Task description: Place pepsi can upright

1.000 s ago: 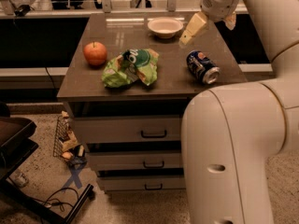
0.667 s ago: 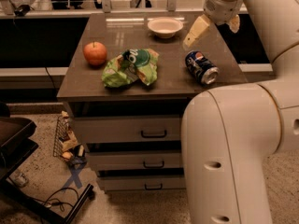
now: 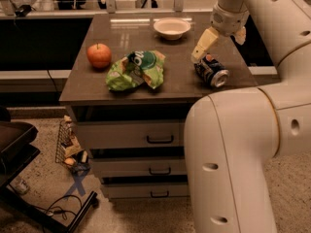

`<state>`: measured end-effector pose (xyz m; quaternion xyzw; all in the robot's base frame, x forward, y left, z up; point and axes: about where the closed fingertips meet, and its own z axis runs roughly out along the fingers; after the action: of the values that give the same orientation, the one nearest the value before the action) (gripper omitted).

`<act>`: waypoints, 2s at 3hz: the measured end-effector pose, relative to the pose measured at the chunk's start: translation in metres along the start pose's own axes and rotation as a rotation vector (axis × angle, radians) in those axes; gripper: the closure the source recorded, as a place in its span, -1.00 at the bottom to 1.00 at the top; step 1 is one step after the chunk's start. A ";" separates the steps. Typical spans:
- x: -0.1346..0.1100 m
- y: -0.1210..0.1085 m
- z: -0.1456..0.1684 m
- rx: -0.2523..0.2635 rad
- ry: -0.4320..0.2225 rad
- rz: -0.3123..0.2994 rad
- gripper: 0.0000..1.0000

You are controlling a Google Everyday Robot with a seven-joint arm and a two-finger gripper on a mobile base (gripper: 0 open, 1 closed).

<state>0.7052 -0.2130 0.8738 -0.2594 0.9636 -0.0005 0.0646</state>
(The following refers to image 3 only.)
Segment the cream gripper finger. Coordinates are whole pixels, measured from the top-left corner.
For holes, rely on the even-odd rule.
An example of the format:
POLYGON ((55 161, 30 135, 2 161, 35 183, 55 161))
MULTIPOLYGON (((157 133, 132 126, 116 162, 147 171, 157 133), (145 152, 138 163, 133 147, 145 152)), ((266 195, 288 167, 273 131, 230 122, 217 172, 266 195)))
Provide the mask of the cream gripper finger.
POLYGON ((219 39, 219 31, 214 27, 207 28, 198 40, 191 53, 191 62, 198 63, 219 39))
POLYGON ((235 42, 239 45, 243 45, 246 41, 246 28, 242 27, 234 34, 235 42))

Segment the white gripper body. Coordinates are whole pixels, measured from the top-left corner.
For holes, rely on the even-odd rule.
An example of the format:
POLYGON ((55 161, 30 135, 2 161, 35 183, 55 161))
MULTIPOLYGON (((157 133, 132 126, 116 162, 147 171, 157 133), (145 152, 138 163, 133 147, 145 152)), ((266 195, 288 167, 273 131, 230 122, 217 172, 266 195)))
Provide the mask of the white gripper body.
POLYGON ((231 36, 245 26, 248 17, 249 11, 244 3, 237 9, 224 9, 216 4, 212 11, 210 23, 220 34, 231 36))

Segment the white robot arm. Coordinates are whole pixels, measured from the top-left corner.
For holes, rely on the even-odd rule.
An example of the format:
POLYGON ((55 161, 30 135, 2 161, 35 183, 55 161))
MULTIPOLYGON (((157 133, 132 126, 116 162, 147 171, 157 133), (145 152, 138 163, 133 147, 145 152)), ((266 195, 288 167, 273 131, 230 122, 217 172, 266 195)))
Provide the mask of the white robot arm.
POLYGON ((311 135, 311 13, 303 0, 218 0, 191 54, 253 19, 280 81, 212 93, 184 133, 196 233, 277 233, 263 164, 307 151, 311 135))

